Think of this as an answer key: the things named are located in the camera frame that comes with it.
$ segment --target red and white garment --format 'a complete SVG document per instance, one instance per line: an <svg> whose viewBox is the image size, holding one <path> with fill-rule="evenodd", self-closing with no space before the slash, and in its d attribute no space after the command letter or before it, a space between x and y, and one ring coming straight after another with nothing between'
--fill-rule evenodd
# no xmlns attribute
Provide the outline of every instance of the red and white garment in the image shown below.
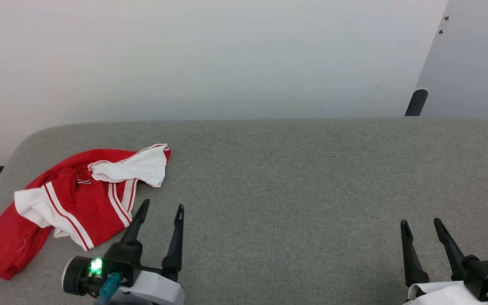
<svg viewBox="0 0 488 305"><path fill-rule="evenodd" d="M54 237L70 236L85 251L128 227L137 181L160 187L170 153L166 144L81 152L15 192L14 204L0 216L0 277L20 272L52 226Z"/></svg>

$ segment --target black plastic part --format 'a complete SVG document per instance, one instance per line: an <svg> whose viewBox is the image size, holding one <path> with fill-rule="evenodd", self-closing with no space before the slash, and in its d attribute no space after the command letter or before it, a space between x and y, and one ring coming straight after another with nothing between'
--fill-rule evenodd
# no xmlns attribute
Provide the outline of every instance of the black plastic part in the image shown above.
<svg viewBox="0 0 488 305"><path fill-rule="evenodd" d="M440 243L444 245L446 250L449 266L451 266L451 280L464 280L466 278L466 270L463 267L463 252L459 249L459 246L451 237L440 218L434 218L434 227Z"/></svg>
<svg viewBox="0 0 488 305"><path fill-rule="evenodd" d="M139 235L139 230L141 229L141 225L146 220L146 215L148 213L148 208L150 207L150 200L146 199L143 201L139 210L133 217L133 220L129 224L127 230L125 230L122 239L120 239L121 244L131 243L133 241L137 241L137 237Z"/></svg>
<svg viewBox="0 0 488 305"><path fill-rule="evenodd" d="M415 299L423 295L426 295L426 293L420 287L417 287L417 291L415 292Z"/></svg>
<svg viewBox="0 0 488 305"><path fill-rule="evenodd" d="M163 269L158 269L158 268L142 266L141 270L144 270L145 272L154 272L154 273L157 273L159 275L163 274Z"/></svg>
<svg viewBox="0 0 488 305"><path fill-rule="evenodd" d="M488 301L488 261L480 261L476 256L469 255L464 259L467 275L464 285L478 300Z"/></svg>
<svg viewBox="0 0 488 305"><path fill-rule="evenodd" d="M406 286L415 283L427 283L430 281L428 274L423 271L421 263L413 247L413 235L406 220L400 222L402 236L402 257L404 259L404 277Z"/></svg>
<svg viewBox="0 0 488 305"><path fill-rule="evenodd" d="M112 272L120 273L125 281L122 286L131 287L141 273L142 245L114 243L103 256L103 273L106 280Z"/></svg>
<svg viewBox="0 0 488 305"><path fill-rule="evenodd" d="M420 116L424 103L427 100L428 91L419 89L414 92L408 105L405 116Z"/></svg>
<svg viewBox="0 0 488 305"><path fill-rule="evenodd" d="M178 282L178 272L182 270L182 252L184 243L184 206L179 205L175 216L175 230L172 232L171 244L167 256L161 262L162 276Z"/></svg>
<svg viewBox="0 0 488 305"><path fill-rule="evenodd" d="M88 266L92 259L89 257L75 256L64 270L62 286L68 294L85 295L86 288L83 280L88 276Z"/></svg>
<svg viewBox="0 0 488 305"><path fill-rule="evenodd" d="M134 285L142 269L142 244L137 240L137 236L141 224L146 219L149 206L150 201L144 200L120 242L112 244L103 256L103 278L105 280L110 273L118 272L125 279L122 286Z"/></svg>

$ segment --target gray table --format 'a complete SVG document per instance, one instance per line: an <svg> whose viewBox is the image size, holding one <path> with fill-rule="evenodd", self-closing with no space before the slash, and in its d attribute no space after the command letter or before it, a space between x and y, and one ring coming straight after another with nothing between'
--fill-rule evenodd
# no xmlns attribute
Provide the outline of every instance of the gray table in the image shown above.
<svg viewBox="0 0 488 305"><path fill-rule="evenodd" d="M488 259L488 122L319 119L71 125L41 131L0 177L0 213L13 191L60 160L96 147L168 143L161 189L139 239L159 266L178 204L186 206L180 283L188 305L401 304L399 222L407 219L431 280L451 274L433 218L466 254ZM89 304L65 294L64 264L84 253L50 237L33 262L0 280L0 304Z"/></svg>

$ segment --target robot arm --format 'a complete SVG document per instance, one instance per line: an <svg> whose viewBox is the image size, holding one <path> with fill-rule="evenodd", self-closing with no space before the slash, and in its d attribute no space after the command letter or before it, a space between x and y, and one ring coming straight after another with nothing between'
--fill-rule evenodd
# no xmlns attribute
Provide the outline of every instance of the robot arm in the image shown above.
<svg viewBox="0 0 488 305"><path fill-rule="evenodd" d="M444 245L452 282L429 283L413 247L413 235L407 221L400 224L406 286L405 305L488 305L488 261L474 255L464 256L439 218L434 219L438 239Z"/></svg>
<svg viewBox="0 0 488 305"><path fill-rule="evenodd" d="M76 256L67 264L62 286L69 294L85 295L110 304L183 305L184 290L178 284L182 270L184 206L174 221L175 230L161 269L141 264L142 244L137 240L146 219L149 200L139 207L130 226L118 243L112 244L102 258Z"/></svg>

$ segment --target sleeve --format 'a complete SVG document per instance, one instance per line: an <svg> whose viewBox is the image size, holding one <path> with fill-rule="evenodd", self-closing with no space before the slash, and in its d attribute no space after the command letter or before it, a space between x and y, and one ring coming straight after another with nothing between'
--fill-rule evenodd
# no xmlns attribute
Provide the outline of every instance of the sleeve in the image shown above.
<svg viewBox="0 0 488 305"><path fill-rule="evenodd" d="M80 247L87 251L94 247L83 224L77 215L70 213L70 195L56 189L72 189L68 177L50 181L37 189L16 191L14 194L16 211L39 227L54 226L54 237L70 236Z"/></svg>
<svg viewBox="0 0 488 305"><path fill-rule="evenodd" d="M52 228L41 228L10 205L0 216L0 278L9 280L37 255Z"/></svg>
<svg viewBox="0 0 488 305"><path fill-rule="evenodd" d="M118 162L94 162L89 169L97 181L118 183L136 178L151 187L161 187L170 154L167 144L156 144Z"/></svg>

